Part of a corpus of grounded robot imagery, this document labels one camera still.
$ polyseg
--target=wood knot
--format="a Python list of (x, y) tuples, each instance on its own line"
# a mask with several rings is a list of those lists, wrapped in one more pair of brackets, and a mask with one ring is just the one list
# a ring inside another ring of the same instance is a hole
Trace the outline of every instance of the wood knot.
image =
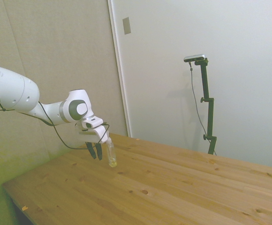
[(266, 174), (267, 174), (267, 176), (272, 177), (272, 174), (270, 174), (270, 173), (268, 173), (268, 172), (267, 172)]
[(80, 182), (83, 182), (84, 180), (85, 180), (85, 176), (83, 176), (83, 177), (81, 177), (81, 178), (79, 179)]

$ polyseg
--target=wooden tabletop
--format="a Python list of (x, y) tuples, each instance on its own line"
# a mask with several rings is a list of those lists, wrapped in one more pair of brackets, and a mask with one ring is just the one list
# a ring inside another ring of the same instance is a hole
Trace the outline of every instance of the wooden tabletop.
[(110, 137), (114, 168), (73, 150), (3, 187), (37, 225), (272, 225), (271, 167)]

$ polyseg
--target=black cable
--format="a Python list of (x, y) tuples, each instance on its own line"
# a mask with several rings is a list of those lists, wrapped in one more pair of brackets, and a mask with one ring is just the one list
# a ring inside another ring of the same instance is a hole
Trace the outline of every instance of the black cable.
[(1, 103), (0, 103), (0, 107), (1, 107), (0, 111), (13, 111), (13, 110), (15, 110), (15, 109), (5, 109), (5, 108), (1, 105)]
[[(65, 144), (65, 142), (63, 141), (63, 139), (60, 137), (60, 135), (59, 135), (59, 133), (58, 133), (58, 131), (57, 131), (57, 129), (56, 129), (56, 126), (54, 125), (53, 121), (52, 121), (51, 118), (49, 118), (49, 116), (47, 115), (47, 113), (46, 113), (46, 111), (45, 111), (43, 105), (42, 105), (40, 102), (39, 102), (39, 104), (40, 104), (40, 106), (42, 107), (42, 109), (43, 109), (45, 115), (48, 117), (49, 121), (52, 123), (53, 128), (55, 129), (56, 134), (58, 135), (59, 139), (62, 141), (62, 143), (63, 143), (66, 147), (68, 147), (69, 149), (79, 149), (79, 150), (89, 150), (89, 149), (90, 149), (90, 148), (72, 148), (72, 147), (69, 147), (67, 144)], [(100, 141), (103, 139), (103, 137), (104, 137), (105, 134), (107, 133), (107, 130), (108, 130), (109, 127), (110, 127), (110, 125), (107, 124), (107, 123), (103, 123), (103, 125), (107, 125), (108, 127), (107, 127), (106, 131), (104, 132), (103, 136), (101, 137), (101, 139), (98, 141), (98, 143), (94, 144), (94, 146), (93, 146), (92, 148), (96, 147), (96, 146), (100, 143)]]
[(207, 136), (207, 132), (206, 132), (206, 130), (205, 130), (205, 127), (203, 126), (203, 123), (202, 123), (202, 121), (201, 121), (201, 117), (200, 117), (200, 115), (198, 114), (197, 102), (196, 102), (196, 95), (195, 95), (194, 89), (193, 89), (193, 75), (192, 75), (193, 69), (192, 69), (192, 66), (191, 66), (191, 62), (189, 62), (189, 65), (190, 65), (190, 71), (191, 71), (191, 87), (192, 87), (192, 93), (193, 93), (194, 101), (195, 101), (195, 103), (196, 103), (196, 113), (197, 113), (198, 119), (200, 120), (200, 123), (201, 123), (201, 125), (202, 125), (202, 127), (203, 127), (203, 129), (204, 129), (205, 135)]

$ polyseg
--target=wooden table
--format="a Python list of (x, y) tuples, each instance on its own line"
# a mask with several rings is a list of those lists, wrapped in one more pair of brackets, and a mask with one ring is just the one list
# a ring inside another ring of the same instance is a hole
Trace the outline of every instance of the wooden table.
[(272, 225), (271, 167), (110, 136), (115, 168), (73, 150), (3, 187), (38, 225)]

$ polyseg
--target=white wall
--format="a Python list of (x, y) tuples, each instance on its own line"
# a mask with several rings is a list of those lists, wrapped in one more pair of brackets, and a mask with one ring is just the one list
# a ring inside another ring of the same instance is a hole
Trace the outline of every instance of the white wall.
[[(133, 137), (208, 151), (183, 62), (204, 53), (217, 154), (272, 166), (272, 0), (113, 0), (113, 9)], [(198, 107), (207, 126), (208, 104)]]

